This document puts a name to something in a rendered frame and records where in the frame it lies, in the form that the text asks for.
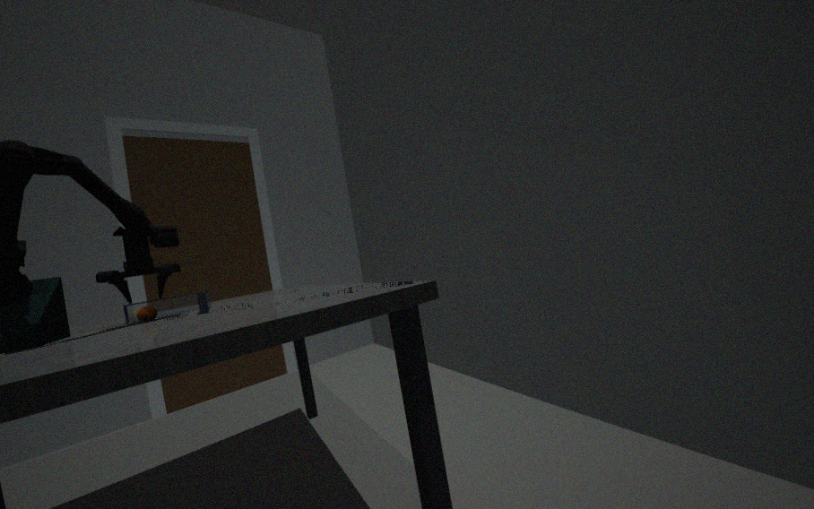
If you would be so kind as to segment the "see-through orange ball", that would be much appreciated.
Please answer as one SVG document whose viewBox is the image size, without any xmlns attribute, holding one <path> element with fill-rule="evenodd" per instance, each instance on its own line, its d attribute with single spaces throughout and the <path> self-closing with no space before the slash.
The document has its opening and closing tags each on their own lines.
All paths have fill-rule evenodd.
<svg viewBox="0 0 814 509">
<path fill-rule="evenodd" d="M 128 315 L 129 321 L 135 324 L 143 324 L 148 320 L 148 313 L 145 308 L 138 307 Z"/>
</svg>

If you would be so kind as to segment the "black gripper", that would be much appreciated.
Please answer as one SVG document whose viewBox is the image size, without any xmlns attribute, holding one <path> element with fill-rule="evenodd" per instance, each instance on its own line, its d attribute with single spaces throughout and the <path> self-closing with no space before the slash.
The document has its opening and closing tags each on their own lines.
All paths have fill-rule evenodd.
<svg viewBox="0 0 814 509">
<path fill-rule="evenodd" d="M 117 287 L 117 289 L 126 297 L 127 302 L 131 304 L 132 298 L 127 287 L 127 280 L 124 280 L 124 278 L 158 272 L 159 273 L 157 275 L 158 294 L 159 298 L 162 298 L 167 278 L 168 276 L 172 275 L 171 273 L 180 272 L 179 264 L 166 263 L 162 264 L 161 267 L 153 268 L 150 248 L 148 247 L 131 248 L 126 249 L 124 251 L 126 257 L 127 271 L 119 272 L 114 270 L 107 272 L 98 272 L 96 274 L 97 283 L 107 282 L 108 284 L 114 284 Z"/>
</svg>

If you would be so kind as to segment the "dark brown ball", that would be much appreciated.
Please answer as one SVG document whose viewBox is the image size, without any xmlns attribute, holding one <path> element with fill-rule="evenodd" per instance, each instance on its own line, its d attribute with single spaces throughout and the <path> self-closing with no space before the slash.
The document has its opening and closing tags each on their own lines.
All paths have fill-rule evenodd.
<svg viewBox="0 0 814 509">
<path fill-rule="evenodd" d="M 153 306 L 144 306 L 143 308 L 145 308 L 147 310 L 147 313 L 148 313 L 148 320 L 146 321 L 146 323 L 148 323 L 148 322 L 150 322 L 150 321 L 152 321 L 152 320 L 154 320 L 156 318 L 156 316 L 158 314 L 156 308 L 154 308 Z"/>
</svg>

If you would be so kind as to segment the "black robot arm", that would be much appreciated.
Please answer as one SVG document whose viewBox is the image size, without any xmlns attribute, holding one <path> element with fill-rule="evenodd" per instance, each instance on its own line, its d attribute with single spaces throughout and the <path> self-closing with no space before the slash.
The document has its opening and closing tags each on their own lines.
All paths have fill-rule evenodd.
<svg viewBox="0 0 814 509">
<path fill-rule="evenodd" d="M 31 147 L 25 142 L 0 142 L 0 305 L 30 297 L 32 282 L 19 271 L 24 266 L 26 240 L 17 241 L 25 186 L 32 174 L 70 176 L 106 205 L 121 224 L 114 237 L 123 237 L 124 250 L 179 246 L 177 228 L 154 227 L 145 211 L 115 193 L 75 156 Z"/>
</svg>

